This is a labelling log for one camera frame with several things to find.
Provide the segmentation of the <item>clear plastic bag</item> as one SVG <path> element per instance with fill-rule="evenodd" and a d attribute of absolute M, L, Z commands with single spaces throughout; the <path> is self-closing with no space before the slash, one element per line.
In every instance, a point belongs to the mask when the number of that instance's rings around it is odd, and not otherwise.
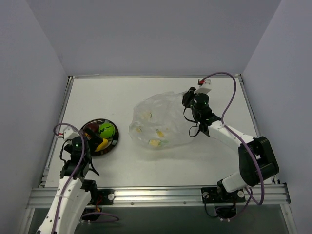
<path fill-rule="evenodd" d="M 134 143 L 149 149 L 166 149 L 189 144 L 193 125 L 183 116 L 182 96 L 165 92 L 151 96 L 133 109 L 129 134 Z"/>

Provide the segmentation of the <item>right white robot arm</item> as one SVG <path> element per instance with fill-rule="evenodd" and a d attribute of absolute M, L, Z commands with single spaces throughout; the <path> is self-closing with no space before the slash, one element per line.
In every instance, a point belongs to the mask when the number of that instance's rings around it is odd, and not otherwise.
<path fill-rule="evenodd" d="M 191 87 L 182 96 L 182 105 L 192 111 L 198 131 L 219 140 L 238 155 L 239 170 L 220 180 L 217 197 L 228 201 L 234 192 L 245 186 L 253 187 L 279 173 L 279 166 L 269 140 L 246 135 L 222 122 L 209 107 L 209 96 Z"/>

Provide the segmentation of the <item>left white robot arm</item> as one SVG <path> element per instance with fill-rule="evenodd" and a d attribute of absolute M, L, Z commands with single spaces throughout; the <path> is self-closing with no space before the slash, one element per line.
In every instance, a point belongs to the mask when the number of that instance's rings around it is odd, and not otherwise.
<path fill-rule="evenodd" d="M 98 200 L 96 182 L 85 179 L 89 171 L 95 172 L 88 138 L 77 136 L 70 141 L 70 159 L 60 172 L 56 195 L 38 234 L 73 234 L 87 204 Z"/>

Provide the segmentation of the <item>yellow fake lemon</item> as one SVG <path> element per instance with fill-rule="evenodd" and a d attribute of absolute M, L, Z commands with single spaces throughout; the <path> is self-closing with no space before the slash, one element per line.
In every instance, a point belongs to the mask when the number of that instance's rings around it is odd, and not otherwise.
<path fill-rule="evenodd" d="M 108 139 L 103 138 L 102 143 L 96 147 L 95 152 L 99 152 L 105 149 L 108 145 L 108 142 L 109 142 Z"/>

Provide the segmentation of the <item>green fake lime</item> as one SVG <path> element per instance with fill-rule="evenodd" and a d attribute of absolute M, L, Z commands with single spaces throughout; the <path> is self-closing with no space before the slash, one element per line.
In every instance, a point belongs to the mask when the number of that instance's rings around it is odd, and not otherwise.
<path fill-rule="evenodd" d="M 101 124 L 98 131 L 101 138 L 109 139 L 114 136 L 116 129 L 113 124 L 107 122 Z"/>

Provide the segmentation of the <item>dark red fake fruit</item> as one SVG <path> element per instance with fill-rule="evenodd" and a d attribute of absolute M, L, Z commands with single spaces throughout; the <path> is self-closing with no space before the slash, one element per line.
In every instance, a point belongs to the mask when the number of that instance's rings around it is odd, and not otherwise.
<path fill-rule="evenodd" d="M 85 130 L 90 129 L 95 133 L 98 133 L 99 125 L 96 122 L 89 123 L 85 126 Z"/>

